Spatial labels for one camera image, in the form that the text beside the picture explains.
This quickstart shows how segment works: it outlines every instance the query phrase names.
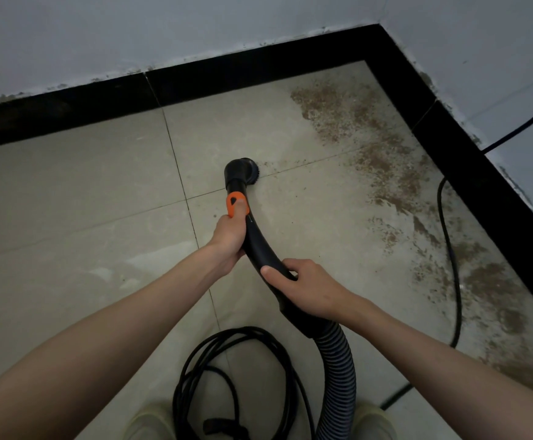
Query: dirty floor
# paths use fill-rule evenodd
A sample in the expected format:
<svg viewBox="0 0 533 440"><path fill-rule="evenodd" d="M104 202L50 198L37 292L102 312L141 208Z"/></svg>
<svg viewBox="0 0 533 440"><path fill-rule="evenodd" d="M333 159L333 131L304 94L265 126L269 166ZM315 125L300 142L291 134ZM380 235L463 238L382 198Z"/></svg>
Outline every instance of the dirty floor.
<svg viewBox="0 0 533 440"><path fill-rule="evenodd" d="M206 244L226 210L224 166L242 156L260 167L249 200L280 257L313 258L353 292L449 341L441 174L365 63L354 63L0 147L0 374ZM533 297L449 187L444 204L462 278L459 349L533 388ZM318 417L323 367L314 343L279 314L243 258L80 438L120 438L143 404L170 399L201 340L241 325L264 327L287 348ZM358 397L378 404L405 380L345 332ZM219 364L237 386L251 438L270 438L284 389L274 357L247 343ZM208 377L191 421L199 430L208 416L231 416L231 405L224 383ZM390 415L402 439L457 438L416 391ZM293 438L306 437L301 410Z"/></svg>

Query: baseboard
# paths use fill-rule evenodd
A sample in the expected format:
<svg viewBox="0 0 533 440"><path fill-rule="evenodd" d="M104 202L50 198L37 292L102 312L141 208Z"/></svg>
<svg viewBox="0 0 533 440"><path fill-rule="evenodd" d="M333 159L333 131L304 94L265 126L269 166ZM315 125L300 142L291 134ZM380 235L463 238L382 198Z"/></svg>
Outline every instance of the baseboard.
<svg viewBox="0 0 533 440"><path fill-rule="evenodd" d="M359 60L533 294L533 212L379 24L1 103L0 145Z"/></svg>

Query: floor tile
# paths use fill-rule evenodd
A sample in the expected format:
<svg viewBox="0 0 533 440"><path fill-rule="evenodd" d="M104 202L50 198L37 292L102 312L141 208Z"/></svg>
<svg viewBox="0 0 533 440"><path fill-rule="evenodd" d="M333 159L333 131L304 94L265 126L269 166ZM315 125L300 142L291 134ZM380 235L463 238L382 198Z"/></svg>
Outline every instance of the floor tile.
<svg viewBox="0 0 533 440"><path fill-rule="evenodd" d="M256 221L281 258L313 258L353 292L449 342L455 305L435 206L440 179L417 141L401 134L392 144L371 142L259 178L248 196ZM225 191L217 191L189 200L200 244L209 240L224 213L225 197ZM444 204L464 288L460 348L533 388L533 297L450 188ZM317 418L323 395L318 352L281 316L248 260L243 258L211 294L222 329L258 325L287 348ZM405 380L366 340L345 333L358 397L380 404ZM232 350L228 358L251 437L269 438L282 409L280 366L266 349L251 344ZM456 438L431 407L415 403L420 398L409 394L391 409L401 438ZM306 429L301 412L293 438L304 438Z"/></svg>
<svg viewBox="0 0 533 440"><path fill-rule="evenodd" d="M185 202L161 207L0 255L0 374L72 323L135 292L197 249ZM81 434L120 438L141 406L170 400L183 363L218 326L206 293ZM219 363L227 371L225 359ZM208 377L198 391L203 411L231 416L224 383Z"/></svg>
<svg viewBox="0 0 533 440"><path fill-rule="evenodd" d="M406 126L364 62L164 108L188 198L224 185L232 159L263 175L298 167Z"/></svg>
<svg viewBox="0 0 533 440"><path fill-rule="evenodd" d="M184 199L161 110L0 147L0 252Z"/></svg>

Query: beige shoe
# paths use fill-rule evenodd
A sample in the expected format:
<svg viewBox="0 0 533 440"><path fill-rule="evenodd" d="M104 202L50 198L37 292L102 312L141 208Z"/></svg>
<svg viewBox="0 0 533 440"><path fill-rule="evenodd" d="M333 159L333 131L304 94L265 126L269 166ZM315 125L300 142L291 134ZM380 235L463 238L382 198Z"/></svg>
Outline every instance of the beige shoe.
<svg viewBox="0 0 533 440"><path fill-rule="evenodd" d="M173 417L167 405L153 403L128 423L123 440L176 440Z"/></svg>
<svg viewBox="0 0 533 440"><path fill-rule="evenodd" d="M397 440L397 433L380 407L370 403L357 403L350 439Z"/></svg>

